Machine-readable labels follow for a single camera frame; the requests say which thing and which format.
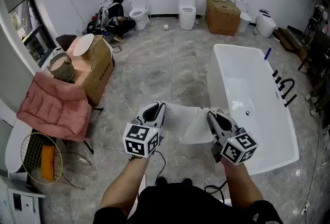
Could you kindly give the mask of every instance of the toilet tank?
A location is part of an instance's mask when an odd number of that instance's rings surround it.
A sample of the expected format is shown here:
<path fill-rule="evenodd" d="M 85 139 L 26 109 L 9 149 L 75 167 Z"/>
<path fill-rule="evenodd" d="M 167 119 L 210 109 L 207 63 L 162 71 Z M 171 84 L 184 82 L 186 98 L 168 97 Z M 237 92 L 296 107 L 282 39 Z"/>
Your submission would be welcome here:
<path fill-rule="evenodd" d="M 235 0 L 235 5 L 241 12 L 248 12 L 249 11 L 249 4 L 244 0 Z"/>

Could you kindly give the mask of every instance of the blue pen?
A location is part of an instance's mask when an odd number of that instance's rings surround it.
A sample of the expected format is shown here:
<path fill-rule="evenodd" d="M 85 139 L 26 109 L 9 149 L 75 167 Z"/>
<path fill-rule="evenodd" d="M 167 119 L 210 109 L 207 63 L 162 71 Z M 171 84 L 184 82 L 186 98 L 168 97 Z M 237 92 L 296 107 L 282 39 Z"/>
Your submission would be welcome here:
<path fill-rule="evenodd" d="M 269 54 L 270 54 L 270 51 L 272 50 L 272 48 L 269 48 L 268 51 L 267 51 L 267 54 L 265 55 L 264 59 L 267 60 Z"/>

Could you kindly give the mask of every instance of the wicker basket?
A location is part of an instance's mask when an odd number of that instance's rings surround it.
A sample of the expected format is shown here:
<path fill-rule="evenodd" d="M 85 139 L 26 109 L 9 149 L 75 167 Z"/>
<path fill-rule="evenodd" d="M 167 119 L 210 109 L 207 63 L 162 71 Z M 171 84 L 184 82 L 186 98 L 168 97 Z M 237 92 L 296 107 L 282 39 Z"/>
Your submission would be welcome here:
<path fill-rule="evenodd" d="M 56 54 L 47 68 L 58 80 L 70 82 L 74 78 L 74 67 L 66 52 Z"/>

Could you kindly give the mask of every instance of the white cloth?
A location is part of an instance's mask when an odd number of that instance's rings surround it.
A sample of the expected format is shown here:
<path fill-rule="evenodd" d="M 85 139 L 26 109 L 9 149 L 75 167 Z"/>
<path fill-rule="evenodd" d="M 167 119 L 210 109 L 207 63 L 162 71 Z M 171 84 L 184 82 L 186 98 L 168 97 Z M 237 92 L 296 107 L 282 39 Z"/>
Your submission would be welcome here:
<path fill-rule="evenodd" d="M 163 129 L 177 137 L 184 144 L 204 144 L 213 141 L 213 135 L 207 122 L 210 109 L 186 107 L 165 102 Z"/>

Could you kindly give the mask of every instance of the window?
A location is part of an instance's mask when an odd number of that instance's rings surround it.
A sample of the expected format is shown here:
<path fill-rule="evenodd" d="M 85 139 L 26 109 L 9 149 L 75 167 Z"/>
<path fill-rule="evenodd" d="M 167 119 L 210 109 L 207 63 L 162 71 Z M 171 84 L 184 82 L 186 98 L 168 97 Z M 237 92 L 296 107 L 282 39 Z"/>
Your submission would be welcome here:
<path fill-rule="evenodd" d="M 55 48 L 34 0 L 24 0 L 9 12 L 11 21 L 30 55 L 42 66 Z"/>

